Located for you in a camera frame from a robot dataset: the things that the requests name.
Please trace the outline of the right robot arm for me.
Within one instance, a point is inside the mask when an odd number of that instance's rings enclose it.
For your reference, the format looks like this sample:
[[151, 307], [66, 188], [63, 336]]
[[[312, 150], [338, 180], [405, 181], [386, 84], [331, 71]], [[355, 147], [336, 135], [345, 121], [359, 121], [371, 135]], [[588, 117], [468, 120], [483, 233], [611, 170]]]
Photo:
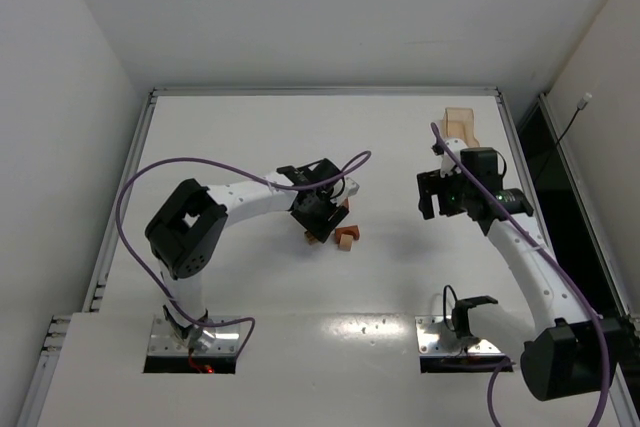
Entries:
[[532, 316], [522, 324], [489, 294], [457, 299], [447, 327], [461, 341], [492, 342], [540, 401], [596, 392], [605, 396], [626, 352], [618, 317], [602, 318], [540, 239], [533, 205], [507, 188], [499, 154], [449, 139], [433, 148], [439, 168], [417, 176], [422, 217], [466, 215], [497, 250]]

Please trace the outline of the transparent amber plastic bin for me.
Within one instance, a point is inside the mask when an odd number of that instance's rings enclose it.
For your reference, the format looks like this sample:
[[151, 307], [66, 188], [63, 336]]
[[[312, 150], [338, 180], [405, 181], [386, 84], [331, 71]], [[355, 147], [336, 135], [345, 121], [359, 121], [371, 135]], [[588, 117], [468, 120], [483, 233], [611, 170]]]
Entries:
[[443, 128], [446, 138], [460, 139], [472, 148], [480, 146], [475, 136], [475, 115], [471, 108], [447, 107], [444, 111]]

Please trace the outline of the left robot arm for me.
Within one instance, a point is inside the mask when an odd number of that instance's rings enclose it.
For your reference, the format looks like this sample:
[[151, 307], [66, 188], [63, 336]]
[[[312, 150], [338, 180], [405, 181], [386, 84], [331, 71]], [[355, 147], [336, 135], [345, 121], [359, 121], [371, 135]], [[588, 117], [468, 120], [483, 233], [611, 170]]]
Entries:
[[202, 185], [181, 182], [145, 229], [161, 266], [169, 295], [178, 304], [163, 306], [165, 318], [182, 340], [206, 321], [202, 270], [210, 262], [224, 229], [255, 217], [289, 213], [313, 238], [326, 242], [348, 215], [347, 200], [359, 185], [350, 177], [333, 179], [339, 169], [328, 159], [311, 166], [284, 166], [259, 182]]

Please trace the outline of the red arch wood block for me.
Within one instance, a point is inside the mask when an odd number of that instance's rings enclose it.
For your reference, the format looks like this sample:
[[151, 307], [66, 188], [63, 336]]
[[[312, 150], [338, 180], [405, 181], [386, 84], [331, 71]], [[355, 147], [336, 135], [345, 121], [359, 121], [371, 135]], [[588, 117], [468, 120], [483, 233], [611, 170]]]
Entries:
[[334, 238], [337, 243], [341, 242], [341, 238], [343, 235], [350, 236], [354, 241], [360, 239], [360, 229], [358, 225], [349, 225], [339, 227], [334, 231]]

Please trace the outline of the striped light wood block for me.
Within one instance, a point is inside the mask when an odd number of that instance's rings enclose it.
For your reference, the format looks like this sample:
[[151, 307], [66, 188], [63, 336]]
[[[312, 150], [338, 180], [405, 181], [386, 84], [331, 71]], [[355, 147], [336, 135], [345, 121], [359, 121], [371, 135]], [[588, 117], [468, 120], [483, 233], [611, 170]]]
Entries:
[[304, 237], [309, 245], [313, 245], [319, 242], [319, 240], [309, 231], [304, 233]]

